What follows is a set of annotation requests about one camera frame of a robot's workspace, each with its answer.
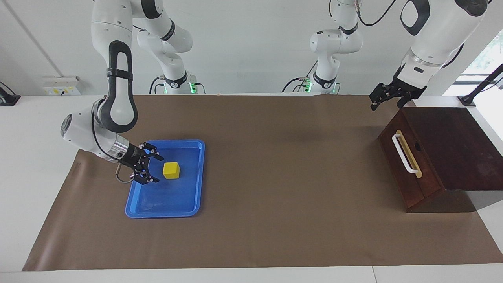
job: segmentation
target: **blue tray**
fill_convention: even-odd
[[[150,159],[148,168],[158,183],[131,184],[126,203],[130,218],[190,217],[201,203],[204,142],[199,139],[150,140],[164,161]],[[165,162],[178,162],[179,179],[166,180],[162,175]]]

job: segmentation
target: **black stand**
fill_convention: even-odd
[[[8,94],[3,88],[0,88],[0,106],[14,106],[20,98],[21,95]]]
[[[494,72],[492,72],[487,79],[485,79],[482,83],[480,83],[469,95],[465,96],[458,96],[459,101],[461,101],[461,104],[464,106],[476,106],[475,103],[473,103],[473,99],[477,94],[479,94],[485,87],[487,87],[494,79],[496,79],[499,74],[503,73],[503,64],[499,65]]]

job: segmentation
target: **wall socket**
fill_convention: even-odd
[[[45,77],[43,88],[46,95],[81,95],[81,83],[77,77]]]

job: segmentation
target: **white table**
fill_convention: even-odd
[[[67,114],[100,96],[25,96],[0,108],[0,282],[501,282],[503,264],[310,268],[75,270],[20,272],[77,149],[59,135]],[[417,106],[453,106],[453,97],[423,97]],[[475,108],[470,112],[503,153],[503,140]],[[479,211],[503,247],[503,202]]]

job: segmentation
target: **drawer handle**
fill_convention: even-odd
[[[405,169],[407,172],[415,174],[415,176],[419,179],[423,176],[423,173],[421,172],[421,169],[419,168],[419,165],[417,164],[417,161],[414,158],[414,155],[412,155],[412,151],[410,150],[407,142],[405,141],[405,138],[403,137],[402,131],[397,130],[396,134],[393,135],[391,138],[393,140],[393,143],[395,144],[396,151],[398,152],[398,155],[400,155],[400,158],[402,159],[403,165],[405,166]]]

